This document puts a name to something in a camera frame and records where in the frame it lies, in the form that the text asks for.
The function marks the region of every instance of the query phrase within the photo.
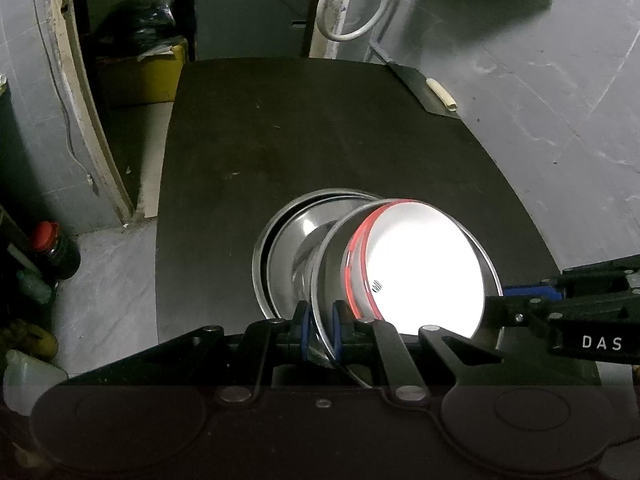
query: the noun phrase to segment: white cable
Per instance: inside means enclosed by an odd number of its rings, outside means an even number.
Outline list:
[[[391,0],[382,0],[380,1],[380,6],[378,10],[373,15],[373,17],[365,23],[362,27],[348,34],[334,34],[327,29],[324,14],[326,12],[326,8],[328,6],[329,0],[318,0],[318,10],[316,11],[316,25],[318,25],[318,29],[320,33],[331,41],[351,41],[359,38],[363,34],[369,32],[377,22],[379,22],[380,18],[384,16],[386,10],[391,3]]]

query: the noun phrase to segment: wooden door frame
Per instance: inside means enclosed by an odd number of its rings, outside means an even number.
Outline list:
[[[45,0],[47,25],[55,61],[62,73],[63,88],[71,103],[82,139],[108,199],[120,221],[129,222],[134,205],[125,190],[120,173],[98,117],[84,69],[73,0]]]

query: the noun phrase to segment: metal pin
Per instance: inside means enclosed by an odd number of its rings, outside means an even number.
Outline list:
[[[412,384],[396,388],[395,394],[399,400],[402,400],[402,402],[420,402],[427,396],[427,392],[424,388],[414,386]]]
[[[251,398],[251,392],[244,386],[226,386],[218,395],[225,402],[245,402]]]

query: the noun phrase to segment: stacked bowls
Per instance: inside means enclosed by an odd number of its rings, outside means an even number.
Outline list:
[[[488,255],[456,220],[423,202],[348,189],[320,190],[281,209],[258,239],[253,278],[266,317],[291,318],[298,301],[311,303],[316,353],[329,361],[336,300],[400,333],[436,324],[473,338],[482,332],[484,298],[502,294]]]

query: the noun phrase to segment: yellow box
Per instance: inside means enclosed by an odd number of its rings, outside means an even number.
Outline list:
[[[111,107],[173,101],[185,63],[186,41],[166,54],[104,62],[98,66],[98,74],[105,99]]]

